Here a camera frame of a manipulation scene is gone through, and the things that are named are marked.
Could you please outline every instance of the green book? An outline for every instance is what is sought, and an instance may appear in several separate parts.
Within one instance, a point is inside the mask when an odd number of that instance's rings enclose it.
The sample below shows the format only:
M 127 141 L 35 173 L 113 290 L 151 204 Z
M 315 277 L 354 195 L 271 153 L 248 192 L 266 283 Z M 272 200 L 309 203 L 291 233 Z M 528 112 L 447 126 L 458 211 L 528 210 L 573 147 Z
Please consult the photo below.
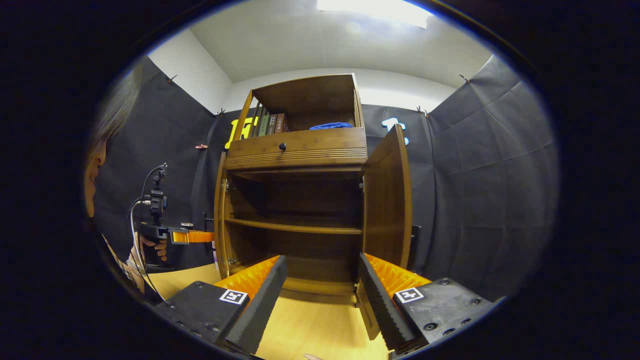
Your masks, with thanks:
M 258 133 L 258 136 L 267 135 L 267 127 L 269 127 L 269 115 L 265 115 L 262 117 L 262 120 L 260 121 L 260 132 Z

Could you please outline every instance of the cable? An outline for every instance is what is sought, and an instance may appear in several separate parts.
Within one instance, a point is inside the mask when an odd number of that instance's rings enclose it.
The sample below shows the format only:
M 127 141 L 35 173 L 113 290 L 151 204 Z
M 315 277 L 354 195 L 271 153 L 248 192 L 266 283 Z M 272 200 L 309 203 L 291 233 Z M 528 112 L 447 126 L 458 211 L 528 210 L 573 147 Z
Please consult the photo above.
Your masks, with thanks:
M 136 199 L 136 201 L 131 205 L 131 207 L 129 208 L 129 220 L 131 221 L 131 236 L 134 237 L 134 241 L 133 241 L 133 246 L 136 246 L 136 231 L 134 229 L 133 226 L 133 208 L 136 207 L 136 205 L 140 204 L 140 203 L 146 203 L 146 201 L 140 201 L 140 198 Z M 142 262 L 142 257 L 140 256 L 140 251 L 141 251 L 141 246 L 140 246 L 140 233 L 138 233 L 138 246 L 136 247 L 136 252 L 138 253 L 138 261 L 140 262 L 140 264 L 143 266 L 144 270 L 145 270 L 145 275 L 147 275 L 147 279 L 149 280 L 149 285 L 151 285 L 151 288 L 156 292 L 156 294 L 158 294 L 158 296 L 160 296 L 160 298 L 164 301 L 164 297 L 158 292 L 158 290 L 156 289 L 156 286 L 154 285 L 153 281 L 151 281 L 151 278 L 149 277 L 149 274 L 147 272 L 147 267 L 146 264 Z M 131 257 L 133 258 L 133 253 L 131 251 L 129 251 L 129 254 L 131 255 Z M 138 264 L 136 263 L 136 269 L 138 270 L 138 273 L 140 273 L 140 267 L 138 267 Z

